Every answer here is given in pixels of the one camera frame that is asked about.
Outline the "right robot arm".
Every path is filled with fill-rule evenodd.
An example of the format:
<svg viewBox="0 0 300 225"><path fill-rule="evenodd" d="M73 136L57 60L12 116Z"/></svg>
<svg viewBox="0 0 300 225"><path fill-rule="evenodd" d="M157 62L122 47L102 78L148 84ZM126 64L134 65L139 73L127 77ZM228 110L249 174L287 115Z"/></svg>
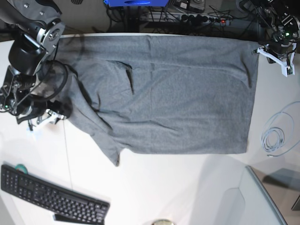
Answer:
<svg viewBox="0 0 300 225"><path fill-rule="evenodd" d="M15 25L17 34L8 54L9 66L0 88L0 111L26 121L30 132L67 119L71 111L56 97L68 81L66 65L56 60L65 29L62 12L53 0L2 0L0 19ZM37 94L51 69L62 70L60 86L49 96Z"/></svg>

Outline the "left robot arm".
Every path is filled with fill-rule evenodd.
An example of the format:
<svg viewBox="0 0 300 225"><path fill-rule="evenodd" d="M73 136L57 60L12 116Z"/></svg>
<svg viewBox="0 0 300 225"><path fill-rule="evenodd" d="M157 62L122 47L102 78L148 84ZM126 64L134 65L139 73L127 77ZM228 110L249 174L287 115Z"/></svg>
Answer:
<svg viewBox="0 0 300 225"><path fill-rule="evenodd" d="M293 63L300 44L300 2L298 0L239 0L238 7L253 17L265 30L253 54L281 66L281 73L295 75Z"/></svg>

